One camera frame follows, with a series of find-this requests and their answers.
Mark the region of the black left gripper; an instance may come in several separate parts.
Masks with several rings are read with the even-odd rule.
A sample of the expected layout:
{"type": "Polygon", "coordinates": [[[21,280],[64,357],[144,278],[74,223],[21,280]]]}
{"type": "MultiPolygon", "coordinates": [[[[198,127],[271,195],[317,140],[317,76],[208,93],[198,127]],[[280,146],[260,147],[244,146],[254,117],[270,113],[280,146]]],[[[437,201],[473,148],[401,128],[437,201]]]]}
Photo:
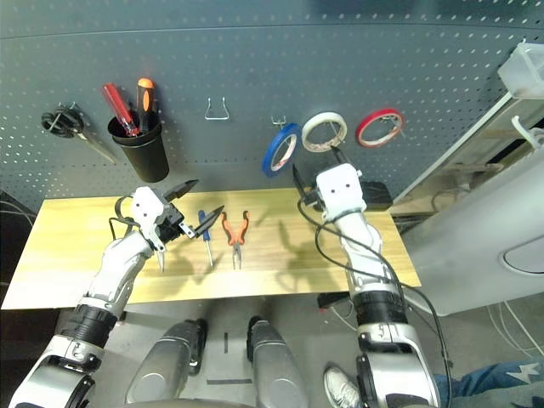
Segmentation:
{"type": "Polygon", "coordinates": [[[205,239],[210,238],[209,230],[222,214],[224,206],[220,206],[211,212],[199,210],[197,215],[200,224],[193,228],[185,222],[184,215],[171,203],[172,200],[181,198],[191,191],[198,182],[198,179],[187,180],[171,188],[163,196],[158,196],[159,204],[157,205],[154,223],[156,234],[163,244],[174,241],[181,235],[185,235],[190,239],[201,236],[205,239]]]}

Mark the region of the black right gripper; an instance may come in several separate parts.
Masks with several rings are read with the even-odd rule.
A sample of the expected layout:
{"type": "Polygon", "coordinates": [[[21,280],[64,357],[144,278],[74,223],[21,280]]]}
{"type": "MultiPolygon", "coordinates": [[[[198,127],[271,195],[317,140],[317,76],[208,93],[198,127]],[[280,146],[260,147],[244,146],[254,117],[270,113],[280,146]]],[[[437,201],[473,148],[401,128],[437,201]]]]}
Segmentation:
{"type": "MultiPolygon", "coordinates": [[[[353,163],[346,157],[346,155],[337,146],[332,146],[331,151],[340,164],[349,164],[353,166],[353,163]]],[[[323,212],[324,211],[323,201],[321,200],[317,189],[304,188],[303,179],[295,164],[292,165],[292,177],[293,177],[293,183],[295,184],[298,194],[300,195],[301,203],[305,205],[306,207],[313,208],[316,212],[323,212]]]]}

